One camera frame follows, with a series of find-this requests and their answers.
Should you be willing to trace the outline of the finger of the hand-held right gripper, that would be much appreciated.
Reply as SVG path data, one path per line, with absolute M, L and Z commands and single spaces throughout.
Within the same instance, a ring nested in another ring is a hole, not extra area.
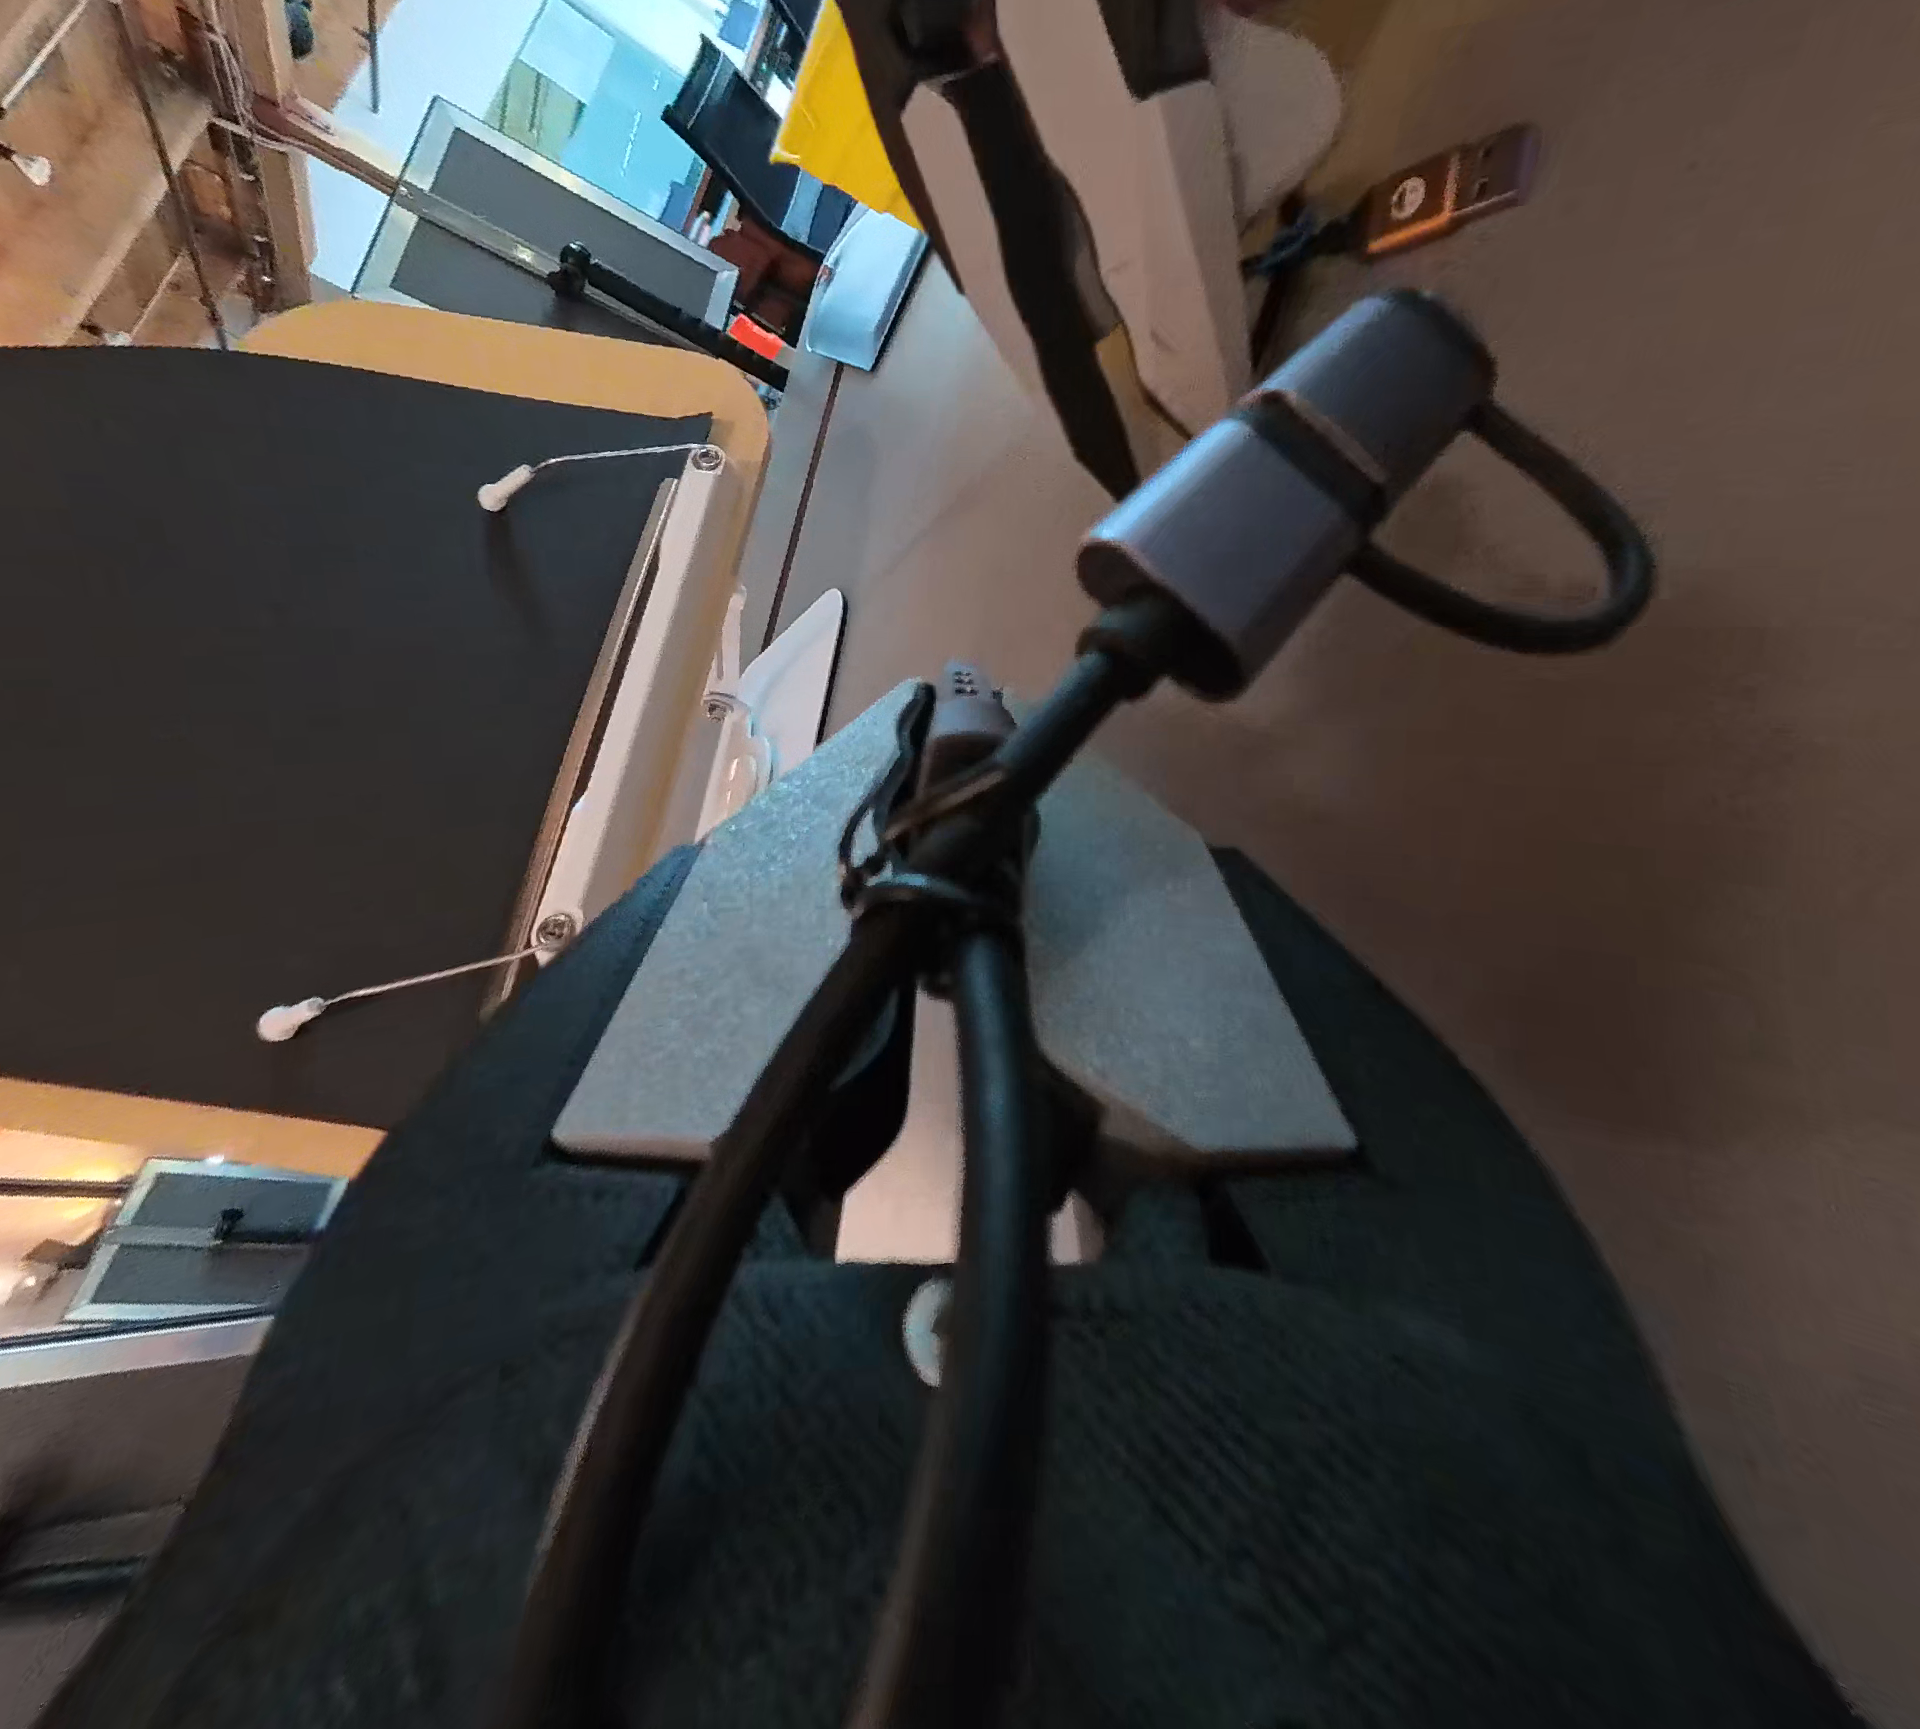
M 1237 192 L 1203 0 L 995 0 L 1000 55 L 1062 195 L 1070 311 L 1127 494 L 1250 375 Z
M 903 131 L 933 242 L 1003 362 L 1111 497 L 1141 481 L 1100 362 L 1102 285 L 1068 181 L 1003 64 L 915 90 Z

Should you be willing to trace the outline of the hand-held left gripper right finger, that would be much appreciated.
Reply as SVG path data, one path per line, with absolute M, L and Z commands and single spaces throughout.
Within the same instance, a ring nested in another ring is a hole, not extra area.
M 1038 803 L 1022 929 L 1040 1049 L 1104 1137 L 1195 1169 L 1356 1153 L 1210 848 L 1104 759 Z

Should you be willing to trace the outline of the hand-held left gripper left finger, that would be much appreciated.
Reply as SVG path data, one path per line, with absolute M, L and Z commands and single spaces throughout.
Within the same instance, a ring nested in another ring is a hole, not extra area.
M 551 1131 L 583 1161 L 702 1161 L 850 936 L 840 844 L 899 753 L 903 680 L 721 823 Z

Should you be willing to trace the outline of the yellow plastic bin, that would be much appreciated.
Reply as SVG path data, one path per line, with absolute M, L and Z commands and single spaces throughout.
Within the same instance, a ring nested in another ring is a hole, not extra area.
M 823 0 L 791 90 L 773 161 L 923 229 L 881 138 L 836 0 Z

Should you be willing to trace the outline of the grey usb hub with cable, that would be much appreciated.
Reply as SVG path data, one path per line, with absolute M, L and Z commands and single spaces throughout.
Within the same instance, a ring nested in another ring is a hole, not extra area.
M 848 1724 L 997 1724 L 1014 1684 L 1045 1441 L 1049 1225 L 1068 1188 L 1025 952 L 1040 800 L 1161 682 L 1242 693 L 1343 573 L 1479 645 L 1587 653 L 1648 605 L 1645 530 L 1495 396 L 1444 302 L 1356 302 L 1123 497 L 1075 569 L 1099 603 L 1029 713 L 919 683 L 836 844 L 848 940 L 714 1142 L 633 1301 L 558 1472 L 493 1724 L 598 1724 L 622 1592 L 750 1233 L 852 1052 L 908 986 L 957 1015 L 962 1184 L 941 1378 Z M 1594 546 L 1582 612 L 1477 600 L 1376 544 L 1463 433 Z

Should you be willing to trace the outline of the grey flat pad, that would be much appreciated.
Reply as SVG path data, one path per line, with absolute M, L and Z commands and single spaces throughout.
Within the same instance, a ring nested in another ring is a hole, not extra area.
M 928 252 L 923 227 L 858 203 L 824 253 L 798 346 L 874 371 Z

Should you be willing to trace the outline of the metal ledge strip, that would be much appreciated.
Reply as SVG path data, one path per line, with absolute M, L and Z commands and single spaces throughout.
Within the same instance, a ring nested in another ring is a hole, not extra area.
M 496 964 L 505 970 L 516 970 L 520 962 L 537 954 L 558 952 L 577 934 L 577 927 L 572 924 L 558 930 L 544 927 L 554 914 L 546 897 L 563 859 L 567 831 L 589 789 L 612 699 L 622 680 L 635 633 L 648 605 L 650 588 L 655 585 L 655 576 L 660 565 L 660 538 L 678 488 L 678 475 L 669 475 L 656 488 L 637 540 L 633 562 L 620 581 L 604 635 L 592 658 L 583 702 L 569 729 L 558 770 L 540 815 L 526 874 L 508 920 L 508 946 Z

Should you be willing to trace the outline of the black sheet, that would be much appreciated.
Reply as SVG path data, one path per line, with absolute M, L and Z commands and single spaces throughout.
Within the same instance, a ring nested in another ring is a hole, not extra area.
M 5 348 L 7 1080 L 386 1129 L 498 973 L 663 475 L 522 461 L 707 442 L 635 411 L 272 354 Z

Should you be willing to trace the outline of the grey desk with silver frame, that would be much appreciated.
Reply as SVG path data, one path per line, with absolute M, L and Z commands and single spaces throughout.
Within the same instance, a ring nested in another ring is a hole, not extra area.
M 312 1261 L 348 1184 L 229 1159 L 150 1159 L 60 1319 L 164 1326 L 268 1317 Z
M 355 275 L 368 302 L 694 349 L 767 391 L 793 349 L 728 331 L 739 268 L 438 98 Z

